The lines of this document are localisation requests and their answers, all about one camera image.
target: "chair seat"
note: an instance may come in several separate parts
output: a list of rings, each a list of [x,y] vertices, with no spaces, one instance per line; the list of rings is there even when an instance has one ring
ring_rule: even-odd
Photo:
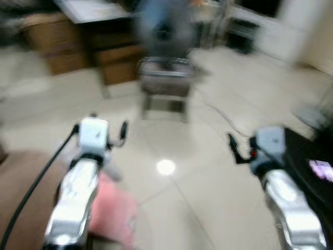
[[[193,74],[191,65],[174,64],[171,70],[165,70],[155,61],[144,61],[140,71],[142,73],[140,88],[144,93],[148,95],[188,96]],[[172,76],[173,72],[178,73],[178,75]]]

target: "white wall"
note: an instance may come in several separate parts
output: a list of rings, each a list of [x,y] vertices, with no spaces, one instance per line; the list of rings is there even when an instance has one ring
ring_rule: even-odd
[[[303,61],[333,75],[333,1],[327,5],[311,38]]]
[[[258,23],[255,46],[287,65],[300,61],[309,38],[328,2],[332,0],[284,0],[276,18],[234,8],[233,16]]]

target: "chair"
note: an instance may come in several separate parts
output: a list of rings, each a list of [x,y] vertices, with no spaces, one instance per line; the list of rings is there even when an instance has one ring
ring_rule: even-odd
[[[153,97],[162,97],[180,102],[183,121],[187,121],[187,100],[194,69],[188,59],[177,58],[164,64],[163,58],[146,57],[139,65],[140,89],[144,94],[142,117],[151,108]]]

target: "desk drawer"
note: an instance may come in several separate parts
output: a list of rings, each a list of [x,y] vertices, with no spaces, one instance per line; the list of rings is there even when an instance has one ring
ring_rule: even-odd
[[[29,43],[43,55],[83,47],[77,26],[64,14],[33,14],[24,25]]]
[[[84,52],[47,56],[46,62],[51,74],[54,76],[85,69],[90,66]]]
[[[135,39],[130,32],[103,34],[93,34],[91,37],[91,47],[94,49],[110,48],[121,46],[122,44],[135,43]]]
[[[103,66],[105,85],[118,84],[137,80],[137,62],[125,60],[114,64]]]
[[[144,49],[141,46],[132,45],[99,52],[97,54],[97,60],[100,65],[105,65],[119,60],[138,59],[143,57],[143,55]]]

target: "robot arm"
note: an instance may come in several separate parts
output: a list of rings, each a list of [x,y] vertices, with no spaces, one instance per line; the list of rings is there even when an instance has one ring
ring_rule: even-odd
[[[44,249],[83,249],[99,171],[109,162],[108,150],[124,144],[127,123],[124,122],[118,140],[110,140],[108,131],[107,121],[96,117],[87,117],[80,123],[80,152],[61,182],[59,200],[46,228]]]
[[[265,193],[268,209],[283,250],[325,250],[327,243],[321,222],[311,209],[303,191],[285,170],[285,129],[261,128],[250,138],[250,158],[238,150],[236,139],[229,134],[229,146],[236,164],[249,164]]]

